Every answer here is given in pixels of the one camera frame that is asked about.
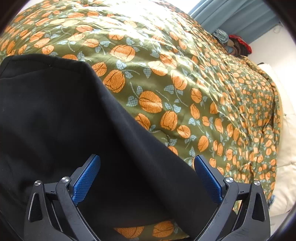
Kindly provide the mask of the black pants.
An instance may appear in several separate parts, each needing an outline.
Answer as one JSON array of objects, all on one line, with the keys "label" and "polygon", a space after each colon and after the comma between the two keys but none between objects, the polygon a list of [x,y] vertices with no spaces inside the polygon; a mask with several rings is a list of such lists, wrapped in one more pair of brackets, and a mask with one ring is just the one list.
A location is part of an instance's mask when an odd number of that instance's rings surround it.
[{"label": "black pants", "polygon": [[92,155],[100,171],[79,209],[101,240],[118,228],[177,224],[195,238],[217,205],[196,172],[142,127],[92,68],[42,54],[1,63],[1,214],[23,237],[36,180],[59,181]]}]

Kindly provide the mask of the white pillow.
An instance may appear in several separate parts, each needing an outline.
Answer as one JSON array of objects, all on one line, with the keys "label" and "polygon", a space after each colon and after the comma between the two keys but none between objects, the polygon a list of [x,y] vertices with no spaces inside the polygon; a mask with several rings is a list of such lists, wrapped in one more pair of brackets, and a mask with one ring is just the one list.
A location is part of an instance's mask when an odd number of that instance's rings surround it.
[{"label": "white pillow", "polygon": [[284,73],[277,73],[269,64],[259,64],[276,83],[280,91],[283,126],[280,136],[280,150],[277,161],[277,176],[270,206],[270,216],[289,212],[295,204],[295,94],[292,82]]}]

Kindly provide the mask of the green orange floral duvet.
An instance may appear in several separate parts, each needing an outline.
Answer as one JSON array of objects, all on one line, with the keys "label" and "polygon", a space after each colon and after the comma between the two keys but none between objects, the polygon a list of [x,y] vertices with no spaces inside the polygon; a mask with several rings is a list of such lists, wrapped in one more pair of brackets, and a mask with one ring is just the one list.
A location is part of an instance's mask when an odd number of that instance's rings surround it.
[{"label": "green orange floral duvet", "polygon": [[[29,54],[88,64],[194,171],[202,155],[224,177],[258,180],[268,207],[281,131],[276,85],[186,13],[166,1],[42,1],[1,30],[1,63]],[[117,231],[124,240],[197,240],[201,233],[191,238],[171,221]]]}]

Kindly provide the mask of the pile of clothes by window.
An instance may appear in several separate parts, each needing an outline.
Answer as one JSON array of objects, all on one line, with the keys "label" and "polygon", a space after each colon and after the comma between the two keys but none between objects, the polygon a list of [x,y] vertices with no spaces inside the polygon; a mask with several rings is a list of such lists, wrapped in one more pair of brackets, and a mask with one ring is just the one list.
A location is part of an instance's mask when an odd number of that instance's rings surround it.
[{"label": "pile of clothes by window", "polygon": [[248,45],[240,36],[228,35],[221,29],[216,29],[212,35],[230,55],[235,57],[248,57],[252,53],[250,45]]}]

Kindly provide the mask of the blue curtain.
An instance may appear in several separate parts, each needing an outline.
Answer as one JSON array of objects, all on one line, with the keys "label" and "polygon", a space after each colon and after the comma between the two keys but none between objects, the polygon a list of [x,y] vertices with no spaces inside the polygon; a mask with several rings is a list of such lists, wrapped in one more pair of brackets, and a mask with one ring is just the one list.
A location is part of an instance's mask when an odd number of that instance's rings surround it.
[{"label": "blue curtain", "polygon": [[189,15],[209,33],[221,29],[248,44],[280,23],[276,13],[258,0],[199,1]]}]

